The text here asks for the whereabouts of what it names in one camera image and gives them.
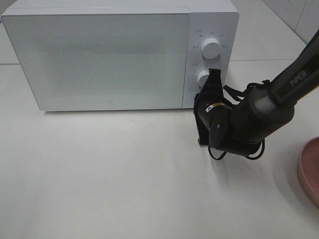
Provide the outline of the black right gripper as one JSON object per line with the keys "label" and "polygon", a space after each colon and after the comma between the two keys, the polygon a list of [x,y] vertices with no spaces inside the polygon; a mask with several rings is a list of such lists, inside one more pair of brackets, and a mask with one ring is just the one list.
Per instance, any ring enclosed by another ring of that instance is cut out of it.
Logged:
{"label": "black right gripper", "polygon": [[221,70],[209,68],[202,91],[194,99],[198,143],[208,146],[233,146],[230,115],[232,104],[224,98]]}

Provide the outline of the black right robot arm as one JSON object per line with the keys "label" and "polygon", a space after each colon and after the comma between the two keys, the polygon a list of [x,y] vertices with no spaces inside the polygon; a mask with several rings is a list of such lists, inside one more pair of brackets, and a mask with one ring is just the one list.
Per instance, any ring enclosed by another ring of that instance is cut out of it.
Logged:
{"label": "black right robot arm", "polygon": [[315,34],[298,58],[273,80],[250,83],[238,91],[221,83],[221,71],[209,69],[194,98],[198,143],[259,159],[265,138],[289,123],[295,104],[319,85],[319,36]]}

